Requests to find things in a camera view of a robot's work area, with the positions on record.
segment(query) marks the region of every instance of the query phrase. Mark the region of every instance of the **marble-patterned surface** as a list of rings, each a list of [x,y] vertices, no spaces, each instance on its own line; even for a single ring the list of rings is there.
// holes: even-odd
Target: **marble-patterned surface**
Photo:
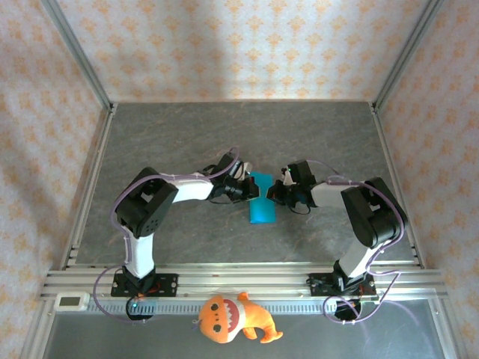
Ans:
[[[211,102],[120,104],[113,119],[78,263],[120,263],[121,234],[109,223],[115,198],[144,167],[188,174],[237,145],[255,171],[280,177],[297,159],[321,159],[355,180],[391,186],[366,102]],[[313,167],[318,179],[329,172]],[[346,211],[295,215],[277,206],[274,224],[250,224],[247,203],[174,204],[155,235],[157,263],[330,263],[355,240]],[[410,260],[409,242],[381,259]]]

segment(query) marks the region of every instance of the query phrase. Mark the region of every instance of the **small white display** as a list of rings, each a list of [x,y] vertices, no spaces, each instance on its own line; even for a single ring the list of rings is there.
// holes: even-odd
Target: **small white display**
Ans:
[[[55,299],[55,310],[58,312],[81,312],[88,307],[90,294],[86,292],[62,292]]]

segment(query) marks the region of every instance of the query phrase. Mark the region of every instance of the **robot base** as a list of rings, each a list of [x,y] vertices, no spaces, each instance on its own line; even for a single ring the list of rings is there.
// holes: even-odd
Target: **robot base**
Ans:
[[[176,297],[178,288],[178,274],[161,274],[153,270],[145,278],[138,280],[126,268],[123,273],[117,273],[113,279],[112,297]]]
[[[343,291],[337,288],[332,273],[310,273],[307,283],[311,290],[311,297],[329,297],[331,295],[348,295],[366,298],[377,297],[374,278],[370,274],[366,274],[364,279],[362,278],[355,283],[350,283]]]

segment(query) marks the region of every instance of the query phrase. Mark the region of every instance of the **glass panel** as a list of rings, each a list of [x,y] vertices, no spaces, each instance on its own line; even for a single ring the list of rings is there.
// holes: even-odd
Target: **glass panel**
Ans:
[[[274,315],[284,336],[265,345],[247,340],[242,333],[229,344],[216,344],[191,330],[195,318],[157,316],[158,320],[133,326],[103,314],[59,313],[44,358],[444,357],[427,301],[385,302],[371,319],[354,326],[336,325],[318,315]]]

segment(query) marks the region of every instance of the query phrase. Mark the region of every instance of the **gray table surface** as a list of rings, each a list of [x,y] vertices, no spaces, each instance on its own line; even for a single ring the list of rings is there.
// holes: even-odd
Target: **gray table surface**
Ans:
[[[320,159],[353,180],[391,178],[366,102],[120,104],[112,121],[78,263],[121,263],[121,234],[109,223],[115,198],[147,166],[190,174],[232,146],[253,170],[280,178],[297,159]],[[330,172],[313,166],[318,180]],[[345,210],[295,215],[276,207],[274,224],[250,224],[247,203],[174,204],[155,235],[157,263],[332,263],[356,240]],[[411,260],[407,238],[380,257]]]
[[[216,344],[192,331],[194,316],[162,316],[146,325],[122,325],[93,313],[57,313],[44,359],[441,359],[427,301],[385,302],[366,322],[337,325],[320,315],[273,316],[280,340],[260,344],[242,333]],[[364,310],[372,309],[371,305]]]

